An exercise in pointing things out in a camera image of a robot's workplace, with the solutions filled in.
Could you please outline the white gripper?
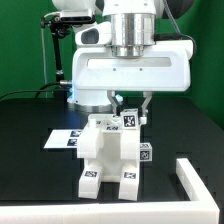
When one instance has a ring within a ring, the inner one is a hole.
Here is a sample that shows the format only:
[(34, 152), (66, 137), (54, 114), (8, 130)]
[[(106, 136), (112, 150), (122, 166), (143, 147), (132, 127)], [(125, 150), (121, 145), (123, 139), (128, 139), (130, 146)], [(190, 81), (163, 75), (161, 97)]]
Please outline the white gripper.
[(108, 90), (113, 113), (120, 114), (114, 91), (144, 91), (142, 115), (148, 113), (151, 91), (185, 91), (190, 86), (190, 40), (157, 41), (141, 57), (114, 57), (110, 47), (79, 48), (73, 57), (73, 85), (82, 90)]

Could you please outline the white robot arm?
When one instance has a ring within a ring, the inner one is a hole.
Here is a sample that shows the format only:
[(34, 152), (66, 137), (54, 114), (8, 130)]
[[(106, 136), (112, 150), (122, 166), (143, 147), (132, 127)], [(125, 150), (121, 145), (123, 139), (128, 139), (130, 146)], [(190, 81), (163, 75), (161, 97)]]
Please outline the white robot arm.
[(157, 36), (166, 0), (52, 0), (59, 21), (75, 32), (68, 103), (84, 112), (118, 107), (117, 91), (185, 91), (194, 42), (181, 33)]

